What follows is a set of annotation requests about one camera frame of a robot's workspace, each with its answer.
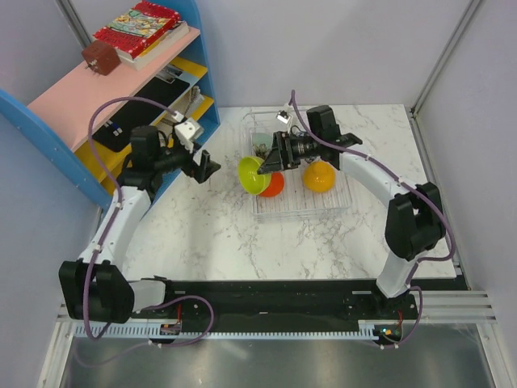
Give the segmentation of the red-orange plastic bowl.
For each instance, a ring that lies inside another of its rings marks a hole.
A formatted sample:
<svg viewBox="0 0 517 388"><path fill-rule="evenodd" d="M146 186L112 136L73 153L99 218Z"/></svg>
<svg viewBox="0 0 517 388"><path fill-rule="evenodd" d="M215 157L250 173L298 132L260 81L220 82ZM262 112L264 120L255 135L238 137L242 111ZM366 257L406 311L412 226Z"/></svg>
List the red-orange plastic bowl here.
<svg viewBox="0 0 517 388"><path fill-rule="evenodd" d="M261 192L261 197L271 198L278 196L284 190L284 176L280 172L271 174L271 182L269 186Z"/></svg>

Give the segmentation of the green celadon ceramic bowl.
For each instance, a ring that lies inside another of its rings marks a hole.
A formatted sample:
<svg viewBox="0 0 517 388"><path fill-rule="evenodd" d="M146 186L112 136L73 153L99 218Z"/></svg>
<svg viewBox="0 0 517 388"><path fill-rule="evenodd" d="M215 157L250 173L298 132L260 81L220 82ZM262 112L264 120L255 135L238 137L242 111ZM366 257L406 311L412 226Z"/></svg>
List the green celadon ceramic bowl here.
<svg viewBox="0 0 517 388"><path fill-rule="evenodd" d="M251 143L254 154L261 159L265 159L271 151L272 142L273 138L269 133L253 133Z"/></svg>

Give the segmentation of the lime green plastic bowl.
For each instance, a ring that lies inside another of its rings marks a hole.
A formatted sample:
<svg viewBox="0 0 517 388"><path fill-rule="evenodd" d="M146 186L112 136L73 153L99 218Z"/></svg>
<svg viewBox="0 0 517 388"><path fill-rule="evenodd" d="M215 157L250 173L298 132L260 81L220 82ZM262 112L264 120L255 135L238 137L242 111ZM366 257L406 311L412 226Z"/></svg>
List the lime green plastic bowl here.
<svg viewBox="0 0 517 388"><path fill-rule="evenodd" d="M271 183L271 174L259 174L263 160L256 156L242 158L237 166L237 176L243 189L251 195L264 192Z"/></svg>

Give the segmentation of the yellow-orange plastic bowl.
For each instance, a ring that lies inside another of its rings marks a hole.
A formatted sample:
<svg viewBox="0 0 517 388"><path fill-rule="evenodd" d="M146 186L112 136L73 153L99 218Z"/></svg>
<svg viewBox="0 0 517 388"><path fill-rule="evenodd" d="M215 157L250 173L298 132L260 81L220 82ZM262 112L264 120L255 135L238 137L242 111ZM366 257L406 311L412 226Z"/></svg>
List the yellow-orange plastic bowl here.
<svg viewBox="0 0 517 388"><path fill-rule="evenodd" d="M336 173L334 168L323 161L310 163L303 174L304 186L312 192L328 192L335 185Z"/></svg>

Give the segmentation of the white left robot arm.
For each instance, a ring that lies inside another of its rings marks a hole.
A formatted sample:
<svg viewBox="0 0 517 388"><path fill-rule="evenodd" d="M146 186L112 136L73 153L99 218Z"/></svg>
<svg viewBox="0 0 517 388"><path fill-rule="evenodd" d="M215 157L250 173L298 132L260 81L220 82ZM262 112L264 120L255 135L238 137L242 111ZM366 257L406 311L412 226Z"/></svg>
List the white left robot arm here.
<svg viewBox="0 0 517 388"><path fill-rule="evenodd" d="M202 151L197 138L202 127L193 119L175 124L171 146L161 144L159 130L141 126L132 131L131 152L116 182L112 202L92 241L75 261L65 261L58 272L65 306L71 318L101 323L125 323L131 314L150 308L168 318L177 309L177 298L166 291L166 282L155 277L127 280L120 268L129 243L148 212L163 176L182 171L198 183L205 182L220 165Z"/></svg>

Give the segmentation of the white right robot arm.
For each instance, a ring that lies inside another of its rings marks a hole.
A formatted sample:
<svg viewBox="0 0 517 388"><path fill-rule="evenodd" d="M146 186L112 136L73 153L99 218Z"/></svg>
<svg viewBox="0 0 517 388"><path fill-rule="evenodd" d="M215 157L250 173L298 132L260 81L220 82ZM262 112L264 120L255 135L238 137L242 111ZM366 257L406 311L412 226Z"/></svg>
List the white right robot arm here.
<svg viewBox="0 0 517 388"><path fill-rule="evenodd" d="M445 237L447 228L439 189L431 182L410 185L370 154L353 133L343 133L332 108L310 108L304 116L294 107L280 110L276 119L284 131L272 135L272 145L258 168L259 175L294 170L308 159L328 162L360 184L387 209L385 241L389 255L370 297L372 313L388 318L399 308L425 254Z"/></svg>

